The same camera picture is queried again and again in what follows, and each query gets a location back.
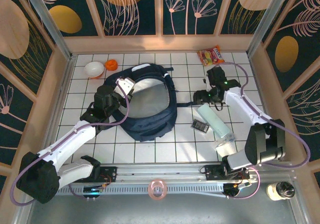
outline snack bag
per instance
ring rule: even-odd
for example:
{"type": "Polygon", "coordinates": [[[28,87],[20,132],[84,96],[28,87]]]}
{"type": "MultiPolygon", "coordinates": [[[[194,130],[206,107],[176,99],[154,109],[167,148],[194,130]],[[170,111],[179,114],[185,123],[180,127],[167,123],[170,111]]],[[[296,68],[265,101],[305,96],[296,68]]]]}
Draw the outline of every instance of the snack bag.
{"type": "Polygon", "coordinates": [[[199,59],[201,60],[204,66],[209,66],[212,64],[223,63],[224,59],[220,54],[220,47],[217,45],[216,47],[200,50],[197,52],[199,59]]]}

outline clear tape roll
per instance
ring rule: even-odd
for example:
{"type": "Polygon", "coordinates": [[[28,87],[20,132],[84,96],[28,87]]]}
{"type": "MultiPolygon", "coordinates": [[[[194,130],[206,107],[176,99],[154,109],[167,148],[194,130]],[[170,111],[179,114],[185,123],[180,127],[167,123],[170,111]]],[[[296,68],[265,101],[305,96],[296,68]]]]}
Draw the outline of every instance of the clear tape roll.
{"type": "Polygon", "coordinates": [[[167,185],[164,181],[155,179],[148,186],[149,196],[156,201],[162,200],[167,195],[167,185]]]}

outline orange ball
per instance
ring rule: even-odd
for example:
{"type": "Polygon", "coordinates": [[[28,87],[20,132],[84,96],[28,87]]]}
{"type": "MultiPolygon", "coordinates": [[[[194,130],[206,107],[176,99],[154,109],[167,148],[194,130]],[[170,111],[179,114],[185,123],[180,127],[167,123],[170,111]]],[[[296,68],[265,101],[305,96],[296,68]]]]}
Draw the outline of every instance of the orange ball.
{"type": "Polygon", "coordinates": [[[118,68],[118,63],[114,59],[110,59],[104,64],[105,68],[109,71],[115,71],[118,68]]]}

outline navy backpack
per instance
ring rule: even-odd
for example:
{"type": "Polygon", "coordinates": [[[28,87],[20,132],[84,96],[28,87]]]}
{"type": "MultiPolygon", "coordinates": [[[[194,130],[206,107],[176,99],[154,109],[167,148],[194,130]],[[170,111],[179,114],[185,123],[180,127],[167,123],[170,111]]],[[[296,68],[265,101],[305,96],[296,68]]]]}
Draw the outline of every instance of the navy backpack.
{"type": "MultiPolygon", "coordinates": [[[[173,80],[167,71],[156,64],[141,64],[109,76],[104,84],[115,87],[119,77],[135,82],[130,111],[121,127],[136,141],[152,141],[170,132],[177,119],[177,98],[173,80]]],[[[125,116],[124,107],[112,116],[120,121],[125,116]]]]}

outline white bowl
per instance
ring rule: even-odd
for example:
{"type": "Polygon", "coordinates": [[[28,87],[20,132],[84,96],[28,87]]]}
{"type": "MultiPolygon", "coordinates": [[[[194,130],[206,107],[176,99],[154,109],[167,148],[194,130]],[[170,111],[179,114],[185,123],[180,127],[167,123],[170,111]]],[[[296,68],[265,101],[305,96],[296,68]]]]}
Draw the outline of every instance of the white bowl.
{"type": "Polygon", "coordinates": [[[88,78],[99,78],[104,73],[104,65],[100,62],[91,62],[84,67],[84,74],[88,78]]]}

